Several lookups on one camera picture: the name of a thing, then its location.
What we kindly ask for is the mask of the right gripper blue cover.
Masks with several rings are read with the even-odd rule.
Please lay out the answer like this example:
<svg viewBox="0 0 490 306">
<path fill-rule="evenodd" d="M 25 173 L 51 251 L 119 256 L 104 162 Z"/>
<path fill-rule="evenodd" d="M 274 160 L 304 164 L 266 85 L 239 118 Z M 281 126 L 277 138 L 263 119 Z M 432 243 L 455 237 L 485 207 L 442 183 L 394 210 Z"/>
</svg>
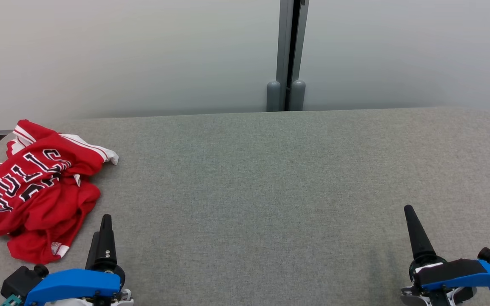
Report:
<svg viewBox="0 0 490 306">
<path fill-rule="evenodd" d="M 404 212 L 414 259 L 411 286 L 401 289 L 405 306 L 459 306 L 479 287 L 490 290 L 490 254 L 479 254 L 475 260 L 444 260 L 434 251 L 414 207 L 406 205 Z"/>
</svg>

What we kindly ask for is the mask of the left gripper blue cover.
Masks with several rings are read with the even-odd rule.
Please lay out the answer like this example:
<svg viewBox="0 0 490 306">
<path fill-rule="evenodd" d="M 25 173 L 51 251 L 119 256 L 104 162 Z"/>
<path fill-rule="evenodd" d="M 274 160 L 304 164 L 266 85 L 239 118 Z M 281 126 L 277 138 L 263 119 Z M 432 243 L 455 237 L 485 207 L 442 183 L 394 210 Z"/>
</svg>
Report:
<svg viewBox="0 0 490 306">
<path fill-rule="evenodd" d="M 26 296 L 25 306 L 132 306 L 131 291 L 124 289 L 125 273 L 117 265 L 116 245 L 111 215 L 102 217 L 94 232 L 85 269 L 68 269 L 49 273 L 44 265 L 33 271 L 41 281 Z"/>
</svg>

